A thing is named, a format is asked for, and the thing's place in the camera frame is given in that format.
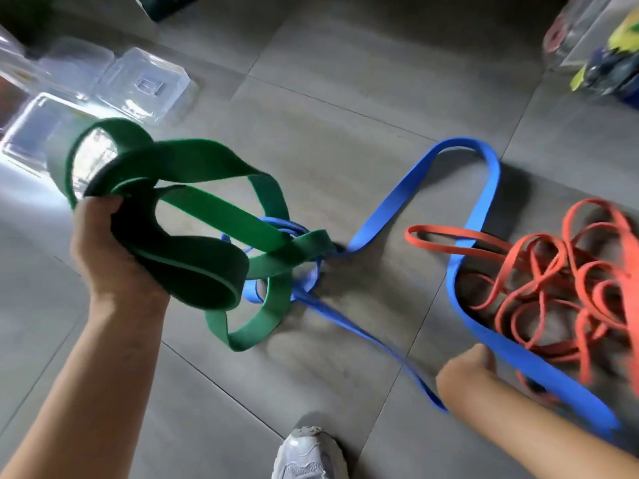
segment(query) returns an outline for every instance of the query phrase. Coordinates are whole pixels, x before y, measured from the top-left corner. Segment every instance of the green strap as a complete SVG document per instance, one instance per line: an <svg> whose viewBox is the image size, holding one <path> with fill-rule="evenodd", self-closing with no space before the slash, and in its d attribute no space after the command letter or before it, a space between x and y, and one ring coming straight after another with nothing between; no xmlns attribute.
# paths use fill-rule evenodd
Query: green strap
<svg viewBox="0 0 639 479"><path fill-rule="evenodd" d="M111 137L117 158L98 172L84 195L124 196L111 222L117 240L173 297L202 309L211 332L232 350L244 351L268 336L290 309L292 270L335 250L326 231L292 238L229 202L188 186L245 176L266 217L289 219L276 180L242 161L226 146L196 139L154 142L144 129L127 119L67 127L55 136L53 146L57 149L49 154L47 165L72 208L77 203L72 187L76 153L96 129ZM156 188L159 180L176 184ZM169 235L155 218L159 200L264 253L249 258L220 239ZM226 312L240 304L246 279L267 279L267 295L248 323L229 332Z"/></svg>

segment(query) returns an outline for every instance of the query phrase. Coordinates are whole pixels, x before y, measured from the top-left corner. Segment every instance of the white sneaker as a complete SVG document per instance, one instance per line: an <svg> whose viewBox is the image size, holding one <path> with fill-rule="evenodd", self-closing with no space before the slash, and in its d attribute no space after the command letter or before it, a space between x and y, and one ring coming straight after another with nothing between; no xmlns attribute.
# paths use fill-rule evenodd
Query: white sneaker
<svg viewBox="0 0 639 479"><path fill-rule="evenodd" d="M348 479L348 470L333 437L320 427L302 427L277 451L271 479Z"/></svg>

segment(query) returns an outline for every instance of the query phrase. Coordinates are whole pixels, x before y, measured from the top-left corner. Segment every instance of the blue resistance band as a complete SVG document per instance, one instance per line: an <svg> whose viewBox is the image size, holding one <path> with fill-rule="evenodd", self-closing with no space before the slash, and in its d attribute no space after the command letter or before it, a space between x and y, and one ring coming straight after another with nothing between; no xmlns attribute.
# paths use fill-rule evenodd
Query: blue resistance band
<svg viewBox="0 0 639 479"><path fill-rule="evenodd" d="M406 176L396 185L391 193L386 197L379 207L373 212L369 219L364 223L363 227L356 233L344 251L340 251L334 255L349 255L369 244L375 236L384 228L385 225L402 209L404 204L418 190L420 184L426 178L430 170L432 162L446 149L462 147L475 151L479 154L488 165L489 177L488 182L475 204L470 217L464 228L473 231L482 231L488 211L495 198L499 179L501 174L499 159L492 148L479 140L473 138L450 138L437 143L426 155L417 162L417 164L407 173ZM294 236L300 236L308 233L308 229L287 220L278 218L262 218L265 222L274 225L280 231L289 233ZM474 239L458 239L455 242L458 247L473 247ZM335 324L353 331L357 335L380 346L386 353L390 354L413 376L417 385L428 396L430 401L441 410L446 411L445 406L439 397L426 385L420 378L415 369L406 362L399 354L395 353L390 347L386 346L378 338L364 331L357 326L356 323L350 321L346 316L334 310L330 306L325 305L319 299L309 294L319 280L320 265L324 257L316 260L315 268L305 276L299 278L293 287L292 300L304 303L313 309L323 318L334 322ZM493 350L500 358L510 363L517 370L520 370L526 377L542 385L552 394L555 394L564 403L586 419L594 431L602 437L611 438L613 430L619 430L619 420L612 411L599 400L594 394L590 393L586 388L581 386L575 380L565 375L562 371L557 370L548 362L539 356L526 350L517 343L510 341L508 338L486 328L482 324L472 319L459 305L459 301L455 294L455 281L457 273L464 260L463 255L452 255L448 263L446 273L446 290L451 300L451 304L455 311L461 316L464 324L473 334L490 349ZM251 303L262 303L263 300L258 294L258 282L246 281L244 298Z"/></svg>

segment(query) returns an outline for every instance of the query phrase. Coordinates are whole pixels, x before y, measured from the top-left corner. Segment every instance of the hand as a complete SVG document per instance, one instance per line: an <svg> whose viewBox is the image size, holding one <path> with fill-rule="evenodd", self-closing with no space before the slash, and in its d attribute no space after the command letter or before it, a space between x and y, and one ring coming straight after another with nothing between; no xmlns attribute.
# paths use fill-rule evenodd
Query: hand
<svg viewBox="0 0 639 479"><path fill-rule="evenodd" d="M455 409L463 397L473 393L487 378L496 379L496 372L495 354L485 344L476 344L452 358L437 374L440 398L449 409Z"/></svg>
<svg viewBox="0 0 639 479"><path fill-rule="evenodd" d="M169 295L111 233L111 215L122 197L88 197L74 214L71 257L91 292L92 302L134 303L164 314Z"/></svg>

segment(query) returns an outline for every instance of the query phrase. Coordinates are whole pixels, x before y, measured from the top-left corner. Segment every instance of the person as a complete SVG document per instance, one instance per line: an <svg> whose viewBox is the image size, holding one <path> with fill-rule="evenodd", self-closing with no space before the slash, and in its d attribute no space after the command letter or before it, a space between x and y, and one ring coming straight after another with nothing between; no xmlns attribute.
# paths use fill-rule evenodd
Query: person
<svg viewBox="0 0 639 479"><path fill-rule="evenodd" d="M89 317L34 424L0 479L121 479L129 474L169 295L113 237L116 196L78 205L72 257L90 292ZM476 345L437 375L452 416L539 479L636 479L639 460L501 381ZM347 479L337 443L318 427L294 430L272 479Z"/></svg>

